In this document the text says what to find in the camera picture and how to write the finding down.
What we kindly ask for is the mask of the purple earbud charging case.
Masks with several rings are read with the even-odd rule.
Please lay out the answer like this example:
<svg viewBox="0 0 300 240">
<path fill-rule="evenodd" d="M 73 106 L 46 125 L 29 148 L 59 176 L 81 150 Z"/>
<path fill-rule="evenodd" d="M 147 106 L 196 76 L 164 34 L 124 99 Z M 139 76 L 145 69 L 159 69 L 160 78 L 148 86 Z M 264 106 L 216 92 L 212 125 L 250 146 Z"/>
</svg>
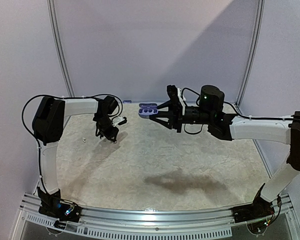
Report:
<svg viewBox="0 0 300 240">
<path fill-rule="evenodd" d="M 138 115 L 141 118 L 148 118 L 149 116 L 156 115 L 158 113 L 158 105 L 156 103 L 140 103 Z"/>
</svg>

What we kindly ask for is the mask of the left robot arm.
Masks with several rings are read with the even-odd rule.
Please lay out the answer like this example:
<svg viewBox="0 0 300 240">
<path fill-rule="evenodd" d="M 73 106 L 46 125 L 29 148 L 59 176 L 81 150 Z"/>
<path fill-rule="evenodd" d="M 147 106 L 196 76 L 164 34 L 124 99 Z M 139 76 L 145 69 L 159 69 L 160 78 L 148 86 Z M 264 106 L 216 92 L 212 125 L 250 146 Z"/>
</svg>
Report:
<svg viewBox="0 0 300 240">
<path fill-rule="evenodd" d="M 123 104 L 113 95 L 101 99 L 96 96 L 55 97 L 44 95 L 32 121 L 33 135 L 38 140 L 39 176 L 42 191 L 59 195 L 57 180 L 57 148 L 68 117 L 93 115 L 95 136 L 115 143 L 119 125 L 127 123 L 121 116 Z"/>
</svg>

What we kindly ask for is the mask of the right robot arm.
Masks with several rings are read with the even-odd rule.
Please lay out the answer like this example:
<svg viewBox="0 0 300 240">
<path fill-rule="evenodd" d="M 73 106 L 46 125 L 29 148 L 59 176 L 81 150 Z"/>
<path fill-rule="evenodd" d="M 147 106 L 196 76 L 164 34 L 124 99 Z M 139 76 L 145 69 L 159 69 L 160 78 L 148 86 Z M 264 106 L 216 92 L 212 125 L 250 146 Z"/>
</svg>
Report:
<svg viewBox="0 0 300 240">
<path fill-rule="evenodd" d="M 183 91 L 175 85 L 167 86 L 169 101 L 152 110 L 147 118 L 168 129 L 181 132 L 182 126 L 206 125 L 207 131 L 219 140 L 262 140 L 290 146 L 285 162 L 260 189 L 249 206 L 252 218 L 259 218 L 268 210 L 268 203 L 276 199 L 284 188 L 300 173 L 300 111 L 281 117 L 254 117 L 239 113 L 225 113 L 225 94 L 216 86 L 204 85 L 197 106 L 188 106 Z"/>
</svg>

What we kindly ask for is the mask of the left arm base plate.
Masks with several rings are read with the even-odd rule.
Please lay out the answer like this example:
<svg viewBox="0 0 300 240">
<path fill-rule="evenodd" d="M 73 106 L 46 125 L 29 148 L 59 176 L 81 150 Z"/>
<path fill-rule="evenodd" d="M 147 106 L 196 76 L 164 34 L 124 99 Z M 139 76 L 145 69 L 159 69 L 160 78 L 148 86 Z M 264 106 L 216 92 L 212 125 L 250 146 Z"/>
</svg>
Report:
<svg viewBox="0 0 300 240">
<path fill-rule="evenodd" d="M 67 203 L 59 199 L 53 199 L 49 203 L 41 202 L 39 213 L 48 217 L 59 219 L 61 222 L 78 223 L 83 208 L 76 203 Z"/>
</svg>

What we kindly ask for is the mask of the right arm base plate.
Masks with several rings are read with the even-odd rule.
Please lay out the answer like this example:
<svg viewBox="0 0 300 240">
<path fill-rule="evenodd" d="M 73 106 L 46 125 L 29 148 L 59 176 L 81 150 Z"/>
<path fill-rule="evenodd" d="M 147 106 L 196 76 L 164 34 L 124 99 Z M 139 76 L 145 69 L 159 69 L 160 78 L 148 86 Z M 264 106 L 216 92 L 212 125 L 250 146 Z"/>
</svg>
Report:
<svg viewBox="0 0 300 240">
<path fill-rule="evenodd" d="M 235 223 L 248 222 L 265 217 L 270 217 L 270 220 L 274 221 L 281 213 L 281 207 L 279 207 L 278 211 L 275 211 L 271 203 L 265 205 L 250 203 L 232 207 L 230 210 Z"/>
</svg>

